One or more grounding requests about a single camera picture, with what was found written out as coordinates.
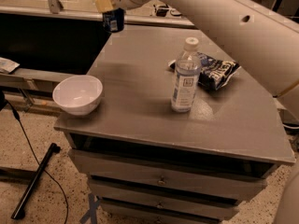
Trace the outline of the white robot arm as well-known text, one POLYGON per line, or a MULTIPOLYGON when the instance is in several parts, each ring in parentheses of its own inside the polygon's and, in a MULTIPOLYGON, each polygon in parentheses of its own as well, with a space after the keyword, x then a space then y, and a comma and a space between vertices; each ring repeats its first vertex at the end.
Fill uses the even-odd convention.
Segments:
MULTIPOLYGON (((105 13, 150 0, 95 0, 105 13)), ((298 24, 251 0, 160 0, 175 8, 223 51, 241 63, 299 119, 298 24)))

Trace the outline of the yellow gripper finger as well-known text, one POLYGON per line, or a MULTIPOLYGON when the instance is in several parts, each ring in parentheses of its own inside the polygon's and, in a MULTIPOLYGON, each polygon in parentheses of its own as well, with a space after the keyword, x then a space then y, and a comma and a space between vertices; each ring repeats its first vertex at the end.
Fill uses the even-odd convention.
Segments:
POLYGON ((113 0, 95 0, 95 6, 99 13, 106 13, 116 8, 113 0))

